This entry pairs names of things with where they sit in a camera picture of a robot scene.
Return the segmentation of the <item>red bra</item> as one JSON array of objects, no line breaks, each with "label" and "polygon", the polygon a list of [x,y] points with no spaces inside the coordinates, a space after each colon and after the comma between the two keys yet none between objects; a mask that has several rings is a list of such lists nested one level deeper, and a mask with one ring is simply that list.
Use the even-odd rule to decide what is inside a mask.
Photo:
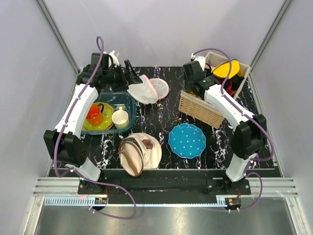
[{"label": "red bra", "polygon": [[[217,78],[220,84],[223,83],[224,78]],[[225,84],[224,84],[224,90],[231,96],[233,97],[233,90],[232,90],[232,81],[231,79],[228,79]]]}]

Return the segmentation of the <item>cream paper cup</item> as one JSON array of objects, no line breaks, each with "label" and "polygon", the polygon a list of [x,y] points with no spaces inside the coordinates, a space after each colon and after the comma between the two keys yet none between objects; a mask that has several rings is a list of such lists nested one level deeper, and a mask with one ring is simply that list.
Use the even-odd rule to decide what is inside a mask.
[{"label": "cream paper cup", "polygon": [[117,110],[112,115],[112,121],[117,129],[125,129],[129,125],[129,115],[124,110]]}]

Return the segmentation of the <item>orange cup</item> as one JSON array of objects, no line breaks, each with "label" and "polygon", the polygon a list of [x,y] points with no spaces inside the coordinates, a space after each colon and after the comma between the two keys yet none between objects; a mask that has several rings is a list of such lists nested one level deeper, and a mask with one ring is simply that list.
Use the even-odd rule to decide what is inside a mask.
[{"label": "orange cup", "polygon": [[100,125],[103,122],[102,112],[100,111],[100,108],[97,105],[94,104],[91,105],[86,116],[86,120],[92,126]]}]

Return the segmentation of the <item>yellow black garment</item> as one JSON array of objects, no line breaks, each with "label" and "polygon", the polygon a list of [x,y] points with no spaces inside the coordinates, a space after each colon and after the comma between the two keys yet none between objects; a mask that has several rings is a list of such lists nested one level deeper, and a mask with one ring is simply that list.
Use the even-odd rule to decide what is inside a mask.
[{"label": "yellow black garment", "polygon": [[237,72],[237,76],[244,78],[245,77],[245,71],[242,69],[239,69],[239,71]]}]

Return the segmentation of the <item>black bra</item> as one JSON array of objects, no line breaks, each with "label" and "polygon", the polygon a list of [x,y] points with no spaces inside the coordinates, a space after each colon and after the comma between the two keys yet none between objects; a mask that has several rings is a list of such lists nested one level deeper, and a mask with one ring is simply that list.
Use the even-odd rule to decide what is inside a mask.
[{"label": "black bra", "polygon": [[232,83],[231,90],[232,90],[233,95],[237,92],[243,80],[244,80],[244,77],[239,76],[239,75],[235,75],[230,79]]}]

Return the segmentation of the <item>yellow bra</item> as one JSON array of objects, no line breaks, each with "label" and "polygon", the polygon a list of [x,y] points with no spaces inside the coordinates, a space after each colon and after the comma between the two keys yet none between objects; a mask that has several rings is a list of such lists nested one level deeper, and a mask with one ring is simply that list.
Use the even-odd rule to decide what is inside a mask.
[{"label": "yellow bra", "polygon": [[228,78],[234,77],[240,70],[240,64],[238,60],[233,59],[230,62],[227,61],[212,70],[214,76],[218,78]]}]

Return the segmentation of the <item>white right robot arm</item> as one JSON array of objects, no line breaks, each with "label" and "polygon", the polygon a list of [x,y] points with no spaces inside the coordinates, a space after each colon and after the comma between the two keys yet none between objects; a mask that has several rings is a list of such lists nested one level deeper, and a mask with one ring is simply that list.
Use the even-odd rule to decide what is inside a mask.
[{"label": "white right robot arm", "polygon": [[188,62],[183,68],[185,89],[212,104],[234,128],[230,143],[233,157],[225,173],[227,179],[222,181],[224,192],[233,194],[245,177],[248,162],[266,145],[266,118],[238,104],[214,76],[203,71],[200,62]]}]

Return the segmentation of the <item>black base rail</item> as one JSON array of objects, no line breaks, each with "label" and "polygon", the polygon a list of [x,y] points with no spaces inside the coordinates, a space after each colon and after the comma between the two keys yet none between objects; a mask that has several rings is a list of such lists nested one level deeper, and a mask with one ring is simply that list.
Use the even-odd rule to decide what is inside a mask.
[{"label": "black base rail", "polygon": [[86,182],[70,173],[57,179],[49,176],[47,196],[103,196],[108,193],[112,205],[132,205],[133,201],[143,205],[207,205],[217,204],[221,197],[251,195],[248,180],[231,183],[224,170],[147,170],[132,177],[122,169],[102,170],[100,182]]}]

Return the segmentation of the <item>yellow dotted plate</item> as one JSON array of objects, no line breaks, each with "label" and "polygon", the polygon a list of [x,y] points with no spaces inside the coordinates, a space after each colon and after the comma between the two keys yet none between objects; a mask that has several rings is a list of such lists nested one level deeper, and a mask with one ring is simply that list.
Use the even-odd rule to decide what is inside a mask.
[{"label": "yellow dotted plate", "polygon": [[92,126],[85,119],[85,121],[83,123],[82,130],[84,130],[84,131],[103,131],[103,130],[110,129],[112,124],[113,124],[112,115],[114,113],[112,106],[107,104],[107,103],[104,103],[104,102],[96,102],[93,104],[97,105],[100,108],[100,111],[102,112],[102,116],[103,116],[103,122],[100,125]]}]

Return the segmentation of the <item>blue dotted plate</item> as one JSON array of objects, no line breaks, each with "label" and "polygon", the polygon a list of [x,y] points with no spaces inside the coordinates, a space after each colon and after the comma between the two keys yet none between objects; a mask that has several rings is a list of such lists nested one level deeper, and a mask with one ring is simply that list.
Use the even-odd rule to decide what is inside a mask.
[{"label": "blue dotted plate", "polygon": [[193,159],[206,148],[206,136],[197,126],[189,123],[175,126],[169,133],[168,144],[180,158]]}]

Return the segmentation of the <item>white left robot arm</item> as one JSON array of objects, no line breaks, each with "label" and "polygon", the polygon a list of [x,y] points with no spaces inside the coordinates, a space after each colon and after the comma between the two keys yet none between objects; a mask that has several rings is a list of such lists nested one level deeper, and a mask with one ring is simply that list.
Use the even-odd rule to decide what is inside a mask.
[{"label": "white left robot arm", "polygon": [[94,52],[90,64],[79,73],[74,95],[62,119],[53,130],[46,130],[44,141],[54,167],[63,163],[69,170],[89,180],[89,189],[96,194],[105,190],[101,171],[87,156],[89,148],[80,140],[83,123],[100,92],[110,86],[112,91],[124,91],[132,84],[140,84],[129,60],[121,66],[115,53]]}]

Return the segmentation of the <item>white mesh laundry bag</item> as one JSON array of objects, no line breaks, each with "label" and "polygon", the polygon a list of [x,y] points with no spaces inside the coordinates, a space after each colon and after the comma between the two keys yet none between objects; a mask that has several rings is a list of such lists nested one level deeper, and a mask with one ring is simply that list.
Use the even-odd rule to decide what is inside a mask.
[{"label": "white mesh laundry bag", "polygon": [[155,104],[164,99],[169,93],[169,85],[163,79],[139,76],[141,83],[131,84],[127,92],[139,103],[144,105]]}]

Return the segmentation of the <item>wicker basket with liner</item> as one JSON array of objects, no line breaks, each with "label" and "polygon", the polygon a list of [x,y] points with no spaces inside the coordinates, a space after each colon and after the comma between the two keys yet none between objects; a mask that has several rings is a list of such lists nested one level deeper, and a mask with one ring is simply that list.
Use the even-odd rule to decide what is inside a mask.
[{"label": "wicker basket with liner", "polygon": [[[227,58],[212,51],[205,55],[206,63],[212,69],[227,62]],[[245,77],[237,92],[233,95],[237,99],[250,73],[250,66],[240,63],[240,68],[245,71]],[[196,118],[213,128],[218,129],[224,120],[224,116],[210,103],[182,90],[180,93],[179,111]]]}]

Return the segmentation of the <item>cream capybara pouch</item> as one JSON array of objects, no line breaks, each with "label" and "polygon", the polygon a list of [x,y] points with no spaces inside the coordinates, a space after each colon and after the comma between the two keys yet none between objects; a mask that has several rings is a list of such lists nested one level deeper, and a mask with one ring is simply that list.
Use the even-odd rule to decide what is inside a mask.
[{"label": "cream capybara pouch", "polygon": [[158,168],[162,149],[159,141],[146,133],[133,133],[121,140],[118,148],[120,164],[137,177],[145,170]]}]

